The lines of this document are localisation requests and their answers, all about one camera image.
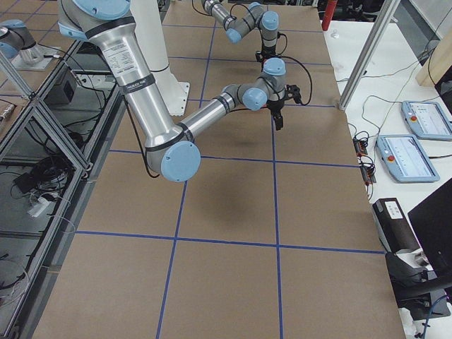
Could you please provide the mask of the black computer monitor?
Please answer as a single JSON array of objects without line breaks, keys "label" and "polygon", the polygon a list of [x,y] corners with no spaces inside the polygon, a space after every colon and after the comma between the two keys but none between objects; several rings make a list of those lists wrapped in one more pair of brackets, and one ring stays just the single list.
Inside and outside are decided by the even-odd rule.
[{"label": "black computer monitor", "polygon": [[413,268],[395,254],[386,254],[386,265],[398,307],[414,320],[449,316],[446,300],[451,296],[451,181],[426,197],[408,218],[433,270]]}]

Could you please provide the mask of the teach pendant tablet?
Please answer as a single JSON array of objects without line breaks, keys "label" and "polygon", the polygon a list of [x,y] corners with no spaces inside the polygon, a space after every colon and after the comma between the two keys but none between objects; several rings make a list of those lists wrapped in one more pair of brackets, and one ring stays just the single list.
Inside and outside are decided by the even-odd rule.
[{"label": "teach pendant tablet", "polygon": [[432,183],[440,176],[413,134],[379,135],[376,149],[399,183]]},{"label": "teach pendant tablet", "polygon": [[403,101],[405,123],[416,137],[451,141],[451,122],[438,102]]}]

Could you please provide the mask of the red circuit board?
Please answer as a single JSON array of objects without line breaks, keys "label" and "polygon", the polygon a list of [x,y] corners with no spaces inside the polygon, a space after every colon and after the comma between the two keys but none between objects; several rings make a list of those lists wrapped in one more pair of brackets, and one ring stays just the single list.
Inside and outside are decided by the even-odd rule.
[{"label": "red circuit board", "polygon": [[366,139],[362,140],[362,139],[353,138],[352,141],[353,141],[353,145],[354,145],[357,157],[361,157],[363,155],[368,155],[368,152],[367,152],[367,144],[368,143],[367,143]]}]

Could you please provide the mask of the red cylinder bottle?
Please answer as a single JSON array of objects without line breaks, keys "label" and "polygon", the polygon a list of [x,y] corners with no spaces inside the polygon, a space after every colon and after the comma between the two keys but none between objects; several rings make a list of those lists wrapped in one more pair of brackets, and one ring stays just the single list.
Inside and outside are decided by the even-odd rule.
[{"label": "red cylinder bottle", "polygon": [[338,2],[337,0],[328,0],[326,3],[326,8],[321,23],[321,27],[324,32],[329,29],[330,23],[333,19],[333,15],[335,13],[337,2]]}]

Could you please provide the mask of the black power adapter box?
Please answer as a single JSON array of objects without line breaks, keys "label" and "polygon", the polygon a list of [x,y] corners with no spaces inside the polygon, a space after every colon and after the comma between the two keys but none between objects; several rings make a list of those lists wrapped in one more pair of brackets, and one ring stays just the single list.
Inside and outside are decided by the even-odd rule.
[{"label": "black power adapter box", "polygon": [[407,254],[420,249],[397,198],[380,198],[372,208],[379,239],[387,252]]}]

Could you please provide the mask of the aluminium frame post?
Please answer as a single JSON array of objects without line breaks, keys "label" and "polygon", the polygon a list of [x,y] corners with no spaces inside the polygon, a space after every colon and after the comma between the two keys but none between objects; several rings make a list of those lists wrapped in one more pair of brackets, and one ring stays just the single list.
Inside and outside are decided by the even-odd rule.
[{"label": "aluminium frame post", "polygon": [[340,100],[338,102],[338,109],[345,111],[350,103],[352,96],[354,95],[359,82],[361,81],[364,71],[368,66],[371,57],[373,56],[378,44],[386,31],[388,24],[395,13],[400,0],[387,0],[384,1],[381,7],[380,13],[376,18],[376,21],[372,25],[371,31],[364,43],[362,51],[359,54],[357,62],[350,74],[349,80],[343,90]]}]

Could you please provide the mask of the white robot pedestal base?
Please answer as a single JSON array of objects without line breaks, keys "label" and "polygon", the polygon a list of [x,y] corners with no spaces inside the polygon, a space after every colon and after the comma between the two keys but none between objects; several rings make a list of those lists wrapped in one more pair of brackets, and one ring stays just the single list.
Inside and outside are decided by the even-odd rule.
[{"label": "white robot pedestal base", "polygon": [[185,113],[190,84],[178,81],[171,71],[157,1],[132,0],[131,12],[136,22],[138,45],[169,113],[181,117]]}]

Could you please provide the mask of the teach pendant tablet far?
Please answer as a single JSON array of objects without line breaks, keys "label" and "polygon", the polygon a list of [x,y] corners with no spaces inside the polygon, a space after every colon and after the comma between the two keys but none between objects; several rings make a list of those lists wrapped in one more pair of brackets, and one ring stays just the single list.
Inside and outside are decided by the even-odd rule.
[{"label": "teach pendant tablet far", "polygon": [[403,101],[405,123],[416,137],[451,141],[451,122],[438,102]]}]

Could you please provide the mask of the teach pendant tablet near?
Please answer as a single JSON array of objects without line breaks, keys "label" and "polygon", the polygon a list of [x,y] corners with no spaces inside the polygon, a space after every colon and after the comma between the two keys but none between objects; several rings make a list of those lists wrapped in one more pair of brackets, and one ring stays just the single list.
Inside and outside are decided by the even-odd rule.
[{"label": "teach pendant tablet near", "polygon": [[379,135],[376,149],[399,183],[432,183],[440,176],[413,134]]}]

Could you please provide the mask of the aluminium frame rack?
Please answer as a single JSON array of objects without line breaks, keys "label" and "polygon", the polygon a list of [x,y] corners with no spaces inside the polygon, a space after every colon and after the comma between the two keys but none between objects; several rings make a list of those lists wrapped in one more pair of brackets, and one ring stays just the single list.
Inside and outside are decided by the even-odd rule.
[{"label": "aluminium frame rack", "polygon": [[18,91],[1,91],[2,338],[32,336],[124,110],[98,47],[40,46],[59,55],[43,71],[1,52]]}]

